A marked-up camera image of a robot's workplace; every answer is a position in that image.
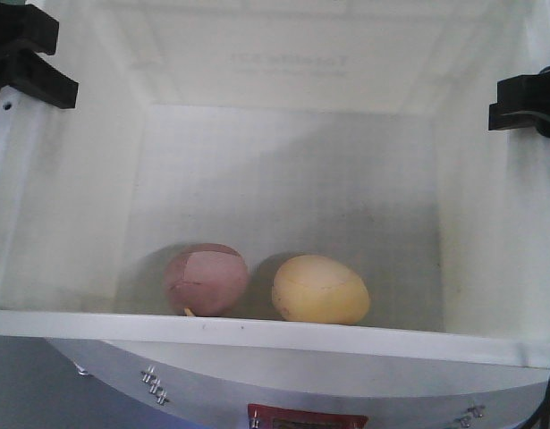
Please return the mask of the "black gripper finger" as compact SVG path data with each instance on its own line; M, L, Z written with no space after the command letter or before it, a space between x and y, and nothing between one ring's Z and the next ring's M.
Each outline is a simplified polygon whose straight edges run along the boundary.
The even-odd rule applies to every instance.
M521 128L533 128L550 138L550 66L496 84L496 101L488 107L488 129Z
M59 21L33 4L0 3L0 69L17 58L49 67L39 54L54 55Z
M9 86L60 109L74 109L79 83L31 51L0 60L0 88Z

